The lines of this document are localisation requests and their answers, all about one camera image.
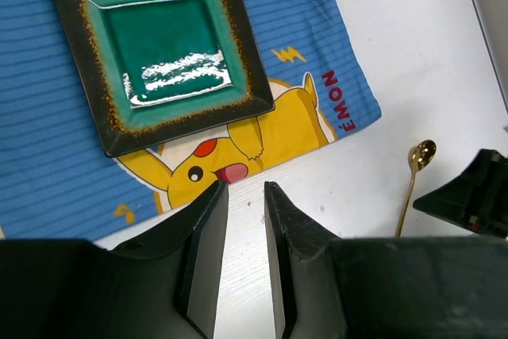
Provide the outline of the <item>square green ceramic plate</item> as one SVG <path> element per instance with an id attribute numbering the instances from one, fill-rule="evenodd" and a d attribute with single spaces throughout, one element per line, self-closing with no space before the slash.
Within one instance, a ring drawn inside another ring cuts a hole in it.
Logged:
<path id="1" fill-rule="evenodd" d="M 274 109 L 243 0 L 53 0 L 108 157 Z"/>

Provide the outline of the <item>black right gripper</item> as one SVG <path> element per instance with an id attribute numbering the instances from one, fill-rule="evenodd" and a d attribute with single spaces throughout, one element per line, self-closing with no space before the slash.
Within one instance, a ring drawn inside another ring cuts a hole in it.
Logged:
<path id="1" fill-rule="evenodd" d="M 413 208 L 480 235 L 507 238 L 507 158 L 482 148 L 445 185 L 417 198 Z"/>

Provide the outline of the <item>blue Pikachu placemat cloth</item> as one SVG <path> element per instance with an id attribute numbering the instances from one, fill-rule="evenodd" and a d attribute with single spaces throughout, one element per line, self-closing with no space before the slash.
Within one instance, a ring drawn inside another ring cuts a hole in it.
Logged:
<path id="1" fill-rule="evenodd" d="M 275 99 L 249 122 L 104 156 L 52 0 L 1 0 L 1 227 L 96 240 L 351 135 L 381 109 L 335 0 L 244 0 Z"/>

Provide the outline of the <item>gold spoon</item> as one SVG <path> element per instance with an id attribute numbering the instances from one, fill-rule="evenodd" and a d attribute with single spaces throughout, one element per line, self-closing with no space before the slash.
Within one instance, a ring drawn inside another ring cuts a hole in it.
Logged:
<path id="1" fill-rule="evenodd" d="M 437 151 L 437 144 L 433 140 L 425 140 L 410 150 L 408 164 L 410 167 L 410 181 L 406 192 L 406 198 L 398 219 L 395 236 L 400 237 L 409 208 L 411 196 L 414 190 L 417 173 L 426 168 L 433 160 Z"/>

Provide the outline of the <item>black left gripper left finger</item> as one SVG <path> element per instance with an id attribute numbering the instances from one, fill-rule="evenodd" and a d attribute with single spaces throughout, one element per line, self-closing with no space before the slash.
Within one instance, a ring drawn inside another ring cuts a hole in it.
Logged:
<path id="1" fill-rule="evenodd" d="M 190 205 L 117 245 L 112 338 L 214 335 L 228 219 L 228 187 L 216 181 Z"/>

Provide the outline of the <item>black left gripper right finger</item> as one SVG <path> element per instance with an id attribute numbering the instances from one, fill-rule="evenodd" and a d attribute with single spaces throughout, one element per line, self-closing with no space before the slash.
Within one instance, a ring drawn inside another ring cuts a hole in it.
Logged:
<path id="1" fill-rule="evenodd" d="M 277 338 L 344 338 L 331 257 L 337 236 L 302 212 L 276 182 L 264 184 L 264 217 Z"/>

